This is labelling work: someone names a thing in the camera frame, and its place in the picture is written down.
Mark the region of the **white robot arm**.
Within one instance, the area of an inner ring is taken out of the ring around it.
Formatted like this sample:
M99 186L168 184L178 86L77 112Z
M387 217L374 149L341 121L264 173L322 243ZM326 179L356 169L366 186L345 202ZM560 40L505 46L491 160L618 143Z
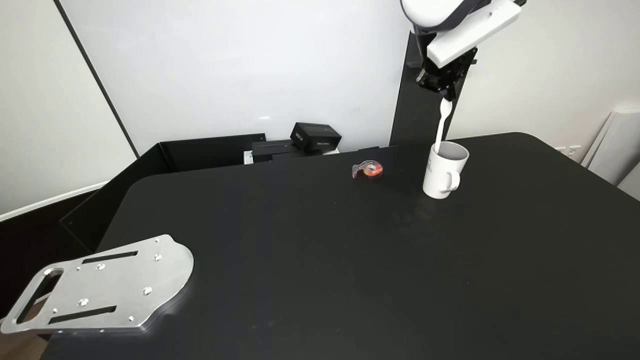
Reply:
M400 0L421 56L417 83L459 99L459 83L474 64L478 45L513 25L526 0Z

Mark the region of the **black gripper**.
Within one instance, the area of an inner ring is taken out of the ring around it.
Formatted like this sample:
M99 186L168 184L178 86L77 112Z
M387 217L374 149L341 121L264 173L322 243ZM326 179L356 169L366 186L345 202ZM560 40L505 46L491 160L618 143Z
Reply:
M474 64L477 64L474 51L469 51L466 55L447 64L444 68L439 68L433 61L424 61L423 70L417 76L417 83L423 88L436 92L447 100L457 100L461 97L465 78Z

